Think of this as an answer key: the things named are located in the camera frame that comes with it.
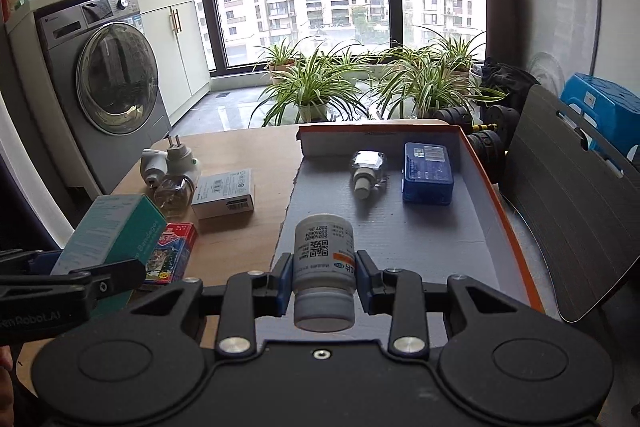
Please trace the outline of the person's left hand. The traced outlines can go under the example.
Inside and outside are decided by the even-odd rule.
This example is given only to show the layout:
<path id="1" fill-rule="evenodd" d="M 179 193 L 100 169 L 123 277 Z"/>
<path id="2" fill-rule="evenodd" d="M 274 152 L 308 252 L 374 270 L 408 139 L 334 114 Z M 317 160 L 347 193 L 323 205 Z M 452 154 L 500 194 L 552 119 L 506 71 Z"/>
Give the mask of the person's left hand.
<path id="1" fill-rule="evenodd" d="M 0 427 L 12 427 L 14 423 L 12 369 L 11 349 L 8 346 L 2 346 L 0 348 Z"/>

